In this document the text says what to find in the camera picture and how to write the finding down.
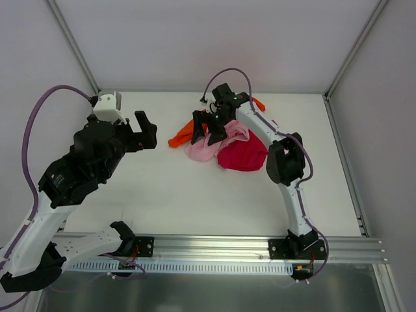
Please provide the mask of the magenta t shirt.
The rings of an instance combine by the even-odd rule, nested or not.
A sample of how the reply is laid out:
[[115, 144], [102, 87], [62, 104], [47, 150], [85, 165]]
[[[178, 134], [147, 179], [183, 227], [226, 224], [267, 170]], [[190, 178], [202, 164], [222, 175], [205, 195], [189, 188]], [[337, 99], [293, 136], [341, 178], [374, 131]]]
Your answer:
[[251, 130], [248, 134], [247, 141], [236, 140], [218, 153], [220, 167], [240, 172], [255, 172], [263, 167], [268, 150]]

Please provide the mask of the light pink t shirt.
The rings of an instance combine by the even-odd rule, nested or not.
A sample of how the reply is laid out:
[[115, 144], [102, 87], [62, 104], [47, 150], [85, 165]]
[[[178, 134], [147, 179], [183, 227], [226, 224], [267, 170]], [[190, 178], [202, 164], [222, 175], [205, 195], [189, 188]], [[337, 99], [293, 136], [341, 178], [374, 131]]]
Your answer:
[[242, 141], [247, 142], [250, 139], [249, 129], [242, 123], [232, 120], [225, 125], [226, 138], [220, 142], [208, 145], [211, 134], [199, 140], [195, 144], [190, 144], [185, 148], [185, 154], [193, 161], [207, 162], [218, 154], [231, 143]]

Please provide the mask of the orange t shirt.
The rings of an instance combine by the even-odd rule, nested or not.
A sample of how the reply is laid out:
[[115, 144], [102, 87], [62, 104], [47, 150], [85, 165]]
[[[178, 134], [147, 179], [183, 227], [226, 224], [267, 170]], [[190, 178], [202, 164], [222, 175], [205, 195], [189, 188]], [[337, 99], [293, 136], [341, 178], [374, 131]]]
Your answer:
[[[257, 106], [260, 111], [265, 112], [266, 106], [261, 103], [258, 99], [253, 97], [253, 102]], [[203, 132], [207, 129], [207, 125], [203, 123]], [[192, 134], [194, 130], [194, 122], [193, 120], [189, 121], [182, 129], [180, 129], [176, 136], [168, 140], [168, 145], [171, 148], [178, 148], [183, 144], [187, 143], [192, 139]]]

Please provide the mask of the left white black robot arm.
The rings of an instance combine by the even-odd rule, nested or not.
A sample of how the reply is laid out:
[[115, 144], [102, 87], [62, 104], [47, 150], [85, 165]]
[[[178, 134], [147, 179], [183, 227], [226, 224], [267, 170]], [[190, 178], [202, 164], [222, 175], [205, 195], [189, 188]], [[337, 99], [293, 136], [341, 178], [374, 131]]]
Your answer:
[[39, 291], [76, 263], [103, 254], [126, 257], [133, 252], [136, 236], [123, 221], [77, 240], [56, 243], [53, 237], [86, 197], [111, 178], [126, 153], [156, 147], [157, 126], [142, 110], [135, 117], [139, 132], [129, 122], [108, 122], [90, 115], [74, 134], [69, 152], [47, 167], [38, 182], [36, 213], [23, 222], [18, 242], [9, 244], [13, 251], [6, 256], [1, 274], [5, 292]]

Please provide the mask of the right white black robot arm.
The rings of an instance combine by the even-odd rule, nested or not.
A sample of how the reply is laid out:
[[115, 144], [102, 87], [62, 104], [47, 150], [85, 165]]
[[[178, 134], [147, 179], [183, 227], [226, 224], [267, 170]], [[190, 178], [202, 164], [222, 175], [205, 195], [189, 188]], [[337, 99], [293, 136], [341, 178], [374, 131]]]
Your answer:
[[249, 92], [234, 93], [224, 83], [213, 90], [214, 111], [195, 110], [192, 113], [192, 144], [209, 134], [209, 144], [221, 142], [227, 137], [225, 126], [238, 121], [246, 126], [267, 148], [266, 172], [277, 184], [287, 210], [289, 228], [287, 238], [276, 247], [292, 259], [300, 259], [312, 252], [319, 240], [317, 230], [309, 220], [302, 183], [311, 179], [304, 175], [311, 159], [306, 153], [302, 137], [298, 133], [283, 133], [254, 103]]

